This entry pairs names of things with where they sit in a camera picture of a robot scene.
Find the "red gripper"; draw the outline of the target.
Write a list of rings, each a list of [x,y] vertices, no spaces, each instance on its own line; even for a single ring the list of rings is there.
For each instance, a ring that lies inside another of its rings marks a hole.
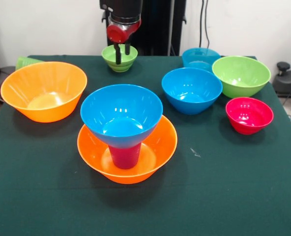
[[[127,25],[119,24],[112,19],[107,20],[107,42],[108,45],[114,44],[117,65],[121,64],[121,52],[119,44],[125,44],[125,54],[129,55],[133,34],[140,28],[141,24],[142,20]]]

